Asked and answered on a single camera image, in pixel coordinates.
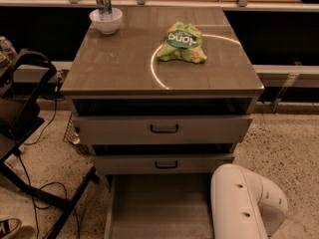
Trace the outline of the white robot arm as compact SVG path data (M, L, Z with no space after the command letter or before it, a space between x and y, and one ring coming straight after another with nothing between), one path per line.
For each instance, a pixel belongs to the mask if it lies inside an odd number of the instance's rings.
M269 239L288 210L277 184L236 164L214 172L210 198L215 239Z

